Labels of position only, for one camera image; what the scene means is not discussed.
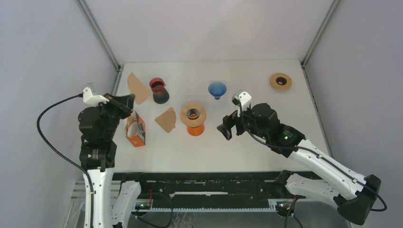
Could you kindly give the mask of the brown paper coffee filter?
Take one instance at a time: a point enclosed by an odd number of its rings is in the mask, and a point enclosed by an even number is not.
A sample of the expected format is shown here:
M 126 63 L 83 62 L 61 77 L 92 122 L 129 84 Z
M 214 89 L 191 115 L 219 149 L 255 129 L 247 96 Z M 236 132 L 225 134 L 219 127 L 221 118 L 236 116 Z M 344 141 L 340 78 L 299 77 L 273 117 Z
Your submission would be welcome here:
M 176 113 L 173 107 L 170 107 L 155 118 L 156 123 L 167 133 L 170 133 L 176 126 Z
M 152 92 L 141 82 L 141 80 L 133 72 L 129 74 L 127 83 L 130 93 L 135 95 L 135 102 L 138 105 L 141 105 L 148 98 L 151 97 Z

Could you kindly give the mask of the orange coffee filter box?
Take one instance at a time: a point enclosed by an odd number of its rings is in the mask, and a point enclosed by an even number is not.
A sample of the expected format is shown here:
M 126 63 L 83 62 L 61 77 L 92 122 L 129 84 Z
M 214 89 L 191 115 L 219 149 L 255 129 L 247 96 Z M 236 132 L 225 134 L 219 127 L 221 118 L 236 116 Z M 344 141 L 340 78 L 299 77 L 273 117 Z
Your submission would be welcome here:
M 145 122 L 136 111 L 126 118 L 125 137 L 134 147 L 146 145 Z

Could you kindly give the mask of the wooden dripper ring holder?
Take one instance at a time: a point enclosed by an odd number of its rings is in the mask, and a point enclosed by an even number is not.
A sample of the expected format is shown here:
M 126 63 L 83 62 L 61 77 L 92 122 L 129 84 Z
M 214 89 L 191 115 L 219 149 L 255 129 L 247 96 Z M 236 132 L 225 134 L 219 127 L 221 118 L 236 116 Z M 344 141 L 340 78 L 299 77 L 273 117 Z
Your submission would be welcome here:
M 182 105 L 180 119 L 188 127 L 199 127 L 207 118 L 205 107 L 198 102 L 190 102 Z

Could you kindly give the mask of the orange glass carafe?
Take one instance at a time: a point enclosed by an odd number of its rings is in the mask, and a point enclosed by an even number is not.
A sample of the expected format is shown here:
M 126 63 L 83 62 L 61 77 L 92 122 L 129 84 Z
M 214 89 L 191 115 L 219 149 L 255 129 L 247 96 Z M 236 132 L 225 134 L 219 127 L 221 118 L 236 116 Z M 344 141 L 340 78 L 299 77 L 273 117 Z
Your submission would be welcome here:
M 203 113 L 196 120 L 187 119 L 187 131 L 191 136 L 200 136 L 204 132 L 204 122 L 206 120 L 206 114 Z

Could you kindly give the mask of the clear glass dripper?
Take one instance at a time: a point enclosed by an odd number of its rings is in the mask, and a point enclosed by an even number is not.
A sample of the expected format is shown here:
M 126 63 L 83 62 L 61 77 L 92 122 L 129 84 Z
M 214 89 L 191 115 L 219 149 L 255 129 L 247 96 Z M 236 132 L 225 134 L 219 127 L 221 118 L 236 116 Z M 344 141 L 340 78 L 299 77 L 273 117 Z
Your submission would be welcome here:
M 196 120 L 203 113 L 205 113 L 205 108 L 202 103 L 197 100 L 188 100 L 181 108 L 181 114 L 189 120 Z

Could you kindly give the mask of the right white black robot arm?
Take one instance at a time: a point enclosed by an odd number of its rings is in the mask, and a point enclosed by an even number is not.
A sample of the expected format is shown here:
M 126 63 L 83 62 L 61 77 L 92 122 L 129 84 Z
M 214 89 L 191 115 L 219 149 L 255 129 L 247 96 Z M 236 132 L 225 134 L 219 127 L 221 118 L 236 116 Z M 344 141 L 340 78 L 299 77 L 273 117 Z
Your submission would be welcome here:
M 282 198 L 290 194 L 323 202 L 337 210 L 346 220 L 363 225 L 376 200 L 380 200 L 381 180 L 371 174 L 364 176 L 337 162 L 318 149 L 297 129 L 281 123 L 277 112 L 267 103 L 242 107 L 223 117 L 217 130 L 226 140 L 236 134 L 248 133 L 258 143 L 291 159 L 319 176 L 309 180 L 295 172 L 283 170 L 276 179 L 275 193 Z

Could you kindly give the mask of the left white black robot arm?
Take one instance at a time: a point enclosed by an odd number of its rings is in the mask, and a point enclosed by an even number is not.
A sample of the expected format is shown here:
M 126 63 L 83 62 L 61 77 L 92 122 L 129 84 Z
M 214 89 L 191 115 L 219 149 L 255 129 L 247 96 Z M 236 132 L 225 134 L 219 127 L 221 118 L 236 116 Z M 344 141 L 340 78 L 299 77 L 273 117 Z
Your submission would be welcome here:
M 88 105 L 78 115 L 81 136 L 80 167 L 85 181 L 86 228 L 125 228 L 136 198 L 147 195 L 149 186 L 141 180 L 130 181 L 128 190 L 111 207 L 111 182 L 117 145 L 113 138 L 121 120 L 134 110 L 135 95 L 95 95 L 86 87 L 81 94 Z

